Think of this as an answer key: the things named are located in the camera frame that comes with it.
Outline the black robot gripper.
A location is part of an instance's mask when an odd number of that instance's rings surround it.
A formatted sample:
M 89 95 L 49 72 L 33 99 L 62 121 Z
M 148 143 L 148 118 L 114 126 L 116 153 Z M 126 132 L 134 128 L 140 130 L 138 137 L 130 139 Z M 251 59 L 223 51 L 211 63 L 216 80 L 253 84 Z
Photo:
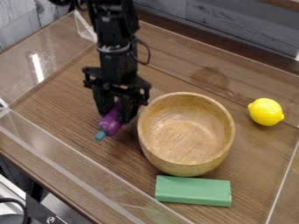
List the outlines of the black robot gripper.
M 121 48 L 97 47 L 100 66 L 84 66 L 84 87 L 93 93 L 97 112 L 104 116 L 120 99 L 120 121 L 128 124 L 149 99 L 150 84 L 137 74 L 137 43 Z

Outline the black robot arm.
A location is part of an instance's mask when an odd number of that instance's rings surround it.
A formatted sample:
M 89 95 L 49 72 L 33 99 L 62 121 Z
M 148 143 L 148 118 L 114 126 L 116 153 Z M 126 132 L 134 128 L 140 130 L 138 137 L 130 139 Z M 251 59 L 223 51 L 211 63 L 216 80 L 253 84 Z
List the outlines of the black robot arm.
M 141 105 L 148 104 L 150 84 L 137 74 L 137 45 L 145 42 L 136 36 L 140 28 L 132 0 L 88 0 L 88 16 L 97 36 L 98 66 L 85 66 L 84 87 L 93 93 L 97 112 L 105 116 L 116 103 L 122 124 L 130 122 Z

